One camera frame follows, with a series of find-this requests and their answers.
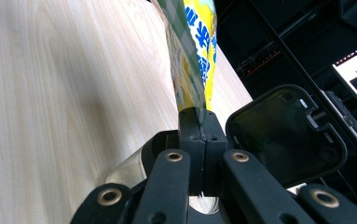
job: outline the screw hole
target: screw hole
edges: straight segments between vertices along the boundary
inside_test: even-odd
[[[106,201],[111,201],[114,200],[116,198],[116,194],[114,192],[107,192],[104,194],[103,199]]]
[[[239,133],[242,129],[241,125],[238,122],[234,122],[231,127],[233,129],[233,132],[235,133]]]
[[[324,194],[318,194],[317,197],[321,200],[321,201],[324,201],[326,203],[331,203],[333,201],[332,198],[324,195]]]
[[[280,215],[280,221],[284,224],[297,224],[298,223],[297,219],[294,216],[292,216],[290,214],[286,214],[286,213],[282,213]]]
[[[180,161],[183,158],[181,153],[178,152],[171,152],[167,154],[168,161]]]
[[[163,224],[166,223],[166,215],[163,213],[154,213],[150,216],[149,221],[152,224]]]
[[[332,161],[336,157],[335,150],[331,147],[322,148],[319,154],[324,161]]]
[[[296,97],[290,93],[290,92],[286,92],[282,95],[282,100],[286,103],[286,104],[291,104],[295,101]]]

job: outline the light wood surface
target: light wood surface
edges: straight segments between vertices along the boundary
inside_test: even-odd
[[[219,50],[213,111],[251,101]],[[0,0],[0,223],[68,223],[177,128],[163,23],[145,0]]]

